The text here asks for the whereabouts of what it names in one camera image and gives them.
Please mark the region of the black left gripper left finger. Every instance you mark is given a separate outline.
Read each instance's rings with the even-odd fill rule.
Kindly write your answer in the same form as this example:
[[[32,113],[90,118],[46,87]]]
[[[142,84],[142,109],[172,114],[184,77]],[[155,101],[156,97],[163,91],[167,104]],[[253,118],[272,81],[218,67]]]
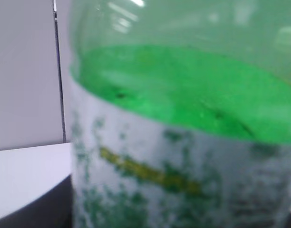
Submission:
[[[0,228],[71,228],[72,185],[68,175],[23,208],[0,219]]]

